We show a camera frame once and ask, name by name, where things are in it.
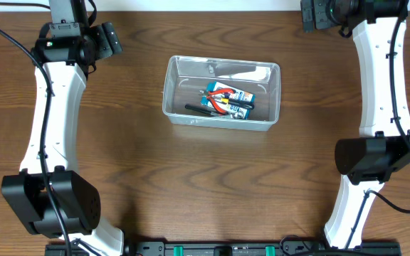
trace pliers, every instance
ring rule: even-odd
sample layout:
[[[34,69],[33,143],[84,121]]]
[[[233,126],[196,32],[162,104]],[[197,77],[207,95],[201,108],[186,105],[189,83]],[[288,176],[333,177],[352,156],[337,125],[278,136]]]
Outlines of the pliers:
[[[213,98],[213,96],[215,95],[220,95],[220,94],[225,94],[225,93],[235,93],[236,91],[231,89],[231,88],[225,88],[225,89],[219,89],[219,90],[215,90],[214,92],[204,92],[204,91],[200,91],[202,94],[202,96],[206,96],[206,99],[211,102],[211,104],[213,105],[214,109],[219,113],[219,114],[227,114],[226,110],[223,110],[221,107],[219,107],[218,103],[216,102],[216,100]]]

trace white background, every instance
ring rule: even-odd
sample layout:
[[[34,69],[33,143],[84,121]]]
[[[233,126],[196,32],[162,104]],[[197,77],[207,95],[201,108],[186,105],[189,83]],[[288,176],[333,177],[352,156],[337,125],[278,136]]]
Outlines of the white background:
[[[48,0],[0,0],[48,5]],[[95,0],[98,11],[298,11],[300,0]],[[42,11],[0,7],[0,11]]]

